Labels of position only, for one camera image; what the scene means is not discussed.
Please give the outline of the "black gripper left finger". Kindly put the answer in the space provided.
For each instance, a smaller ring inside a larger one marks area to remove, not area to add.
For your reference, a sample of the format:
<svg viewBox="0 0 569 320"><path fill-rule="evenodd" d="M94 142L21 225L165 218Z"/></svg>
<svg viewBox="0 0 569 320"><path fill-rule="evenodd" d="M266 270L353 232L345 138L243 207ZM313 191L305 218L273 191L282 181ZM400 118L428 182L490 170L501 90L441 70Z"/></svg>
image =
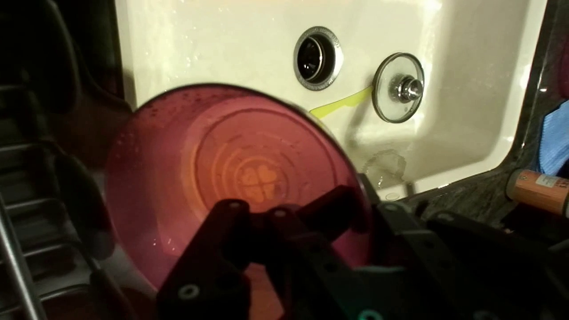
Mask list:
<svg viewBox="0 0 569 320"><path fill-rule="evenodd" d="M245 200L218 200L156 291L160 320L250 320L254 302L282 305L279 206L252 213Z"/></svg>

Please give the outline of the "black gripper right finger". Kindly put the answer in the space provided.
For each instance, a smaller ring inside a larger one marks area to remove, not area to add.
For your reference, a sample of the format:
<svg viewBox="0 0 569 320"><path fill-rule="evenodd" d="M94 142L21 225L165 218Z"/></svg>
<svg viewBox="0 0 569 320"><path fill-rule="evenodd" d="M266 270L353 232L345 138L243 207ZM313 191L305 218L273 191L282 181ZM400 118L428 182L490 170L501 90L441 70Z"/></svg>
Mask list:
<svg viewBox="0 0 569 320"><path fill-rule="evenodd" d="M563 254L451 211L334 188L270 223L282 320L569 320Z"/></svg>

